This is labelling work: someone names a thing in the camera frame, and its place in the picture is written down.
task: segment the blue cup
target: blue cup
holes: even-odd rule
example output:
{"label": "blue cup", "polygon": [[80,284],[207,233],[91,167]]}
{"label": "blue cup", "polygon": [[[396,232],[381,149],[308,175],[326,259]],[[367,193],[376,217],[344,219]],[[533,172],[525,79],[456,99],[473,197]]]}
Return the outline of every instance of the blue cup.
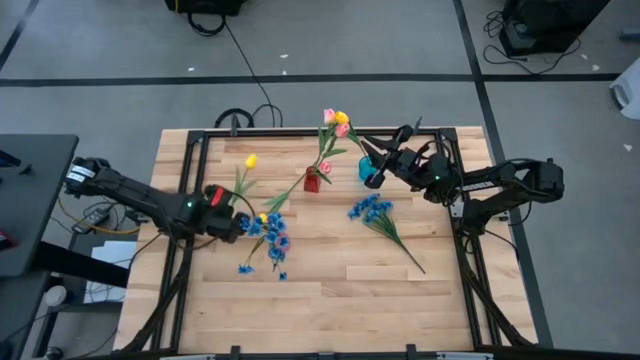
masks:
{"label": "blue cup", "polygon": [[371,160],[368,156],[363,156],[358,164],[358,175],[363,182],[367,180],[369,175],[373,175],[376,172],[376,168],[371,164]]}

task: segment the wooden tabletop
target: wooden tabletop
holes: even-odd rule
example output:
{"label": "wooden tabletop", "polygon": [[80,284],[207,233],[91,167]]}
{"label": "wooden tabletop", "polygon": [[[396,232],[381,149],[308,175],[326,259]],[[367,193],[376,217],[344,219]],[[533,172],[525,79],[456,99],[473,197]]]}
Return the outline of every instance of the wooden tabletop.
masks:
{"label": "wooden tabletop", "polygon": [[[492,165],[481,127],[456,130],[466,171]],[[152,186],[177,190],[188,131],[163,132]],[[417,149],[429,139],[415,136],[407,146]],[[317,141],[316,137],[215,138],[209,144],[204,182],[232,189],[235,167],[242,168],[247,155],[256,153],[258,166],[247,178],[257,184],[246,196],[256,211],[264,211],[262,203],[286,191],[315,160]],[[288,281],[278,281],[277,272],[271,272],[264,247],[253,257],[255,274],[237,273],[254,238],[242,237],[233,245],[218,241],[194,254],[180,353],[229,353],[232,345],[240,345],[243,353],[404,351],[406,344],[416,344],[418,351],[473,348],[448,210],[410,192],[391,174],[379,190],[394,202],[398,232],[425,268],[422,274],[391,240],[349,221],[347,211],[373,191],[358,179],[362,153],[357,146],[339,140],[336,148],[348,152],[331,158],[333,185],[323,183],[319,194],[299,186],[281,209],[292,240],[282,266]],[[193,190],[197,154],[196,149],[188,191]],[[474,197],[486,197],[491,191]],[[247,211],[238,204],[240,211]],[[505,222],[491,220],[487,229],[510,239]],[[153,226],[144,226],[138,246],[155,234]],[[201,237],[197,242],[206,240]],[[491,235],[480,241],[494,300],[518,330],[535,341],[513,249]],[[167,239],[161,238],[133,264],[115,349],[132,339],[155,307],[166,251]],[[176,270],[180,255],[178,251]],[[172,305],[165,318],[165,346],[173,311]],[[484,311],[478,314],[483,339],[488,339]]]}

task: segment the blue flower bouquet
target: blue flower bouquet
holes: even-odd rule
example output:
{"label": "blue flower bouquet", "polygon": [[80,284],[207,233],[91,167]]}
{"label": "blue flower bouquet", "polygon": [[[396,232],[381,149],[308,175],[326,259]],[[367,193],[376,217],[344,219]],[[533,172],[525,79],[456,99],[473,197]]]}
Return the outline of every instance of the blue flower bouquet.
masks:
{"label": "blue flower bouquet", "polygon": [[364,215],[362,218],[363,224],[365,224],[369,229],[373,229],[393,240],[393,242],[400,246],[400,248],[409,255],[420,271],[422,271],[423,274],[426,274],[422,266],[420,266],[418,261],[413,257],[413,255],[411,255],[409,249],[404,246],[404,243],[402,243],[402,240],[398,235],[396,224],[393,222],[390,214],[391,209],[393,209],[393,204],[390,201],[378,201],[379,199],[380,194],[373,194],[361,201],[358,201],[347,213],[349,219],[355,220]]}
{"label": "blue flower bouquet", "polygon": [[247,235],[259,237],[259,239],[244,264],[238,266],[238,273],[246,275],[256,271],[251,267],[251,257],[266,241],[269,245],[267,255],[273,263],[273,271],[278,269],[280,280],[287,280],[287,273],[280,269],[280,264],[283,263],[287,257],[287,252],[291,247],[291,239],[289,239],[289,236],[285,233],[287,225],[282,215],[277,212],[269,215],[260,214],[260,216],[255,217],[251,221],[246,218],[243,219],[240,226],[247,232]]}

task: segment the pink flower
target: pink flower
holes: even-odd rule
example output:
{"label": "pink flower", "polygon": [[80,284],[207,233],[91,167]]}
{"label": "pink flower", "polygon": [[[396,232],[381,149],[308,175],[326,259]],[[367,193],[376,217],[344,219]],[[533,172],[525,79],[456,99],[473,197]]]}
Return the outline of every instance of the pink flower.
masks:
{"label": "pink flower", "polygon": [[320,163],[320,166],[318,166],[318,170],[320,170],[320,172],[325,175],[329,175],[329,173],[331,172],[331,167],[332,165],[330,161],[323,161]]}
{"label": "pink flower", "polygon": [[349,124],[341,124],[336,126],[336,136],[337,137],[345,137],[347,135],[349,135],[349,131],[351,131],[351,128],[349,127]]}
{"label": "pink flower", "polygon": [[326,125],[336,123],[336,112],[333,109],[324,109],[324,123]]}

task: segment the yellow tulip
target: yellow tulip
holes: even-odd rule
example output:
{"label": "yellow tulip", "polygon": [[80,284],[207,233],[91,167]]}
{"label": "yellow tulip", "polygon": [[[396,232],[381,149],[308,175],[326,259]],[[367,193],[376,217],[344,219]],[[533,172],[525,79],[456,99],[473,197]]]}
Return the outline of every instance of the yellow tulip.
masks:
{"label": "yellow tulip", "polygon": [[256,154],[249,155],[249,157],[247,158],[247,161],[245,161],[244,163],[247,169],[253,169],[256,167],[257,164],[258,164],[258,156]]}
{"label": "yellow tulip", "polygon": [[336,112],[335,119],[338,122],[338,124],[340,124],[340,125],[349,123],[349,115],[343,113],[342,111],[337,111]]}

